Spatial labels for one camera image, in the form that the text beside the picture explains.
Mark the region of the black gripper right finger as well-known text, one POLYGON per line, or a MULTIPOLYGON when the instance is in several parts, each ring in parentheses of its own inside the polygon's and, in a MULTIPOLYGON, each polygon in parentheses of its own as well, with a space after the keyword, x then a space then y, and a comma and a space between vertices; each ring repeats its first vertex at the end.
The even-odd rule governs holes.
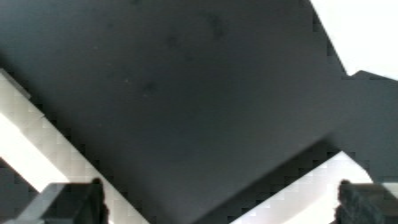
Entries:
POLYGON ((380 184, 343 180, 337 201, 334 224, 398 224, 398 198, 380 184))

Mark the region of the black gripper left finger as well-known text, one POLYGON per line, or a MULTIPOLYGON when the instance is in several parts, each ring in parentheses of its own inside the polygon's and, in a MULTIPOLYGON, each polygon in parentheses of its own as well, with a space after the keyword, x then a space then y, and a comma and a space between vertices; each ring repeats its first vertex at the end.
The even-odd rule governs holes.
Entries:
POLYGON ((14 224, 108 224, 103 183, 51 183, 23 209, 14 224))

